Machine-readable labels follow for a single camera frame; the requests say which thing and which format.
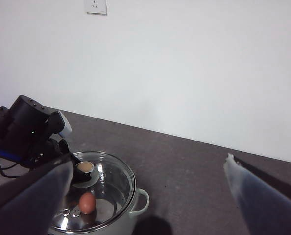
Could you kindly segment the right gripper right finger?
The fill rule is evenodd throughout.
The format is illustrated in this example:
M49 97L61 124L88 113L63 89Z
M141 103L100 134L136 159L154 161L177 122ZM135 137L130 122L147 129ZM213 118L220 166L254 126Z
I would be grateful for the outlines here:
M252 235L291 235L291 185L228 153L230 192Z

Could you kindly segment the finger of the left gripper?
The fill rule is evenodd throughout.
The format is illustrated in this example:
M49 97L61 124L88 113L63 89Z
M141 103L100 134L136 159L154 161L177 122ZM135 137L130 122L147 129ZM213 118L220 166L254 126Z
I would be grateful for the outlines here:
M72 185L78 188L86 188L94 183L90 172L82 172L81 170L76 170L73 172Z
M71 153L71 161L73 163L74 169L77 169L77 165L81 162L81 160L77 158L73 153Z

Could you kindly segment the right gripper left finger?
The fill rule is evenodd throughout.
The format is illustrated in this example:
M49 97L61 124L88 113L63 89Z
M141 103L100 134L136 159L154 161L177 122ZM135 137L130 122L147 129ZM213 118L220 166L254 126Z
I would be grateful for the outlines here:
M72 177L65 155L0 185L0 235L45 235Z

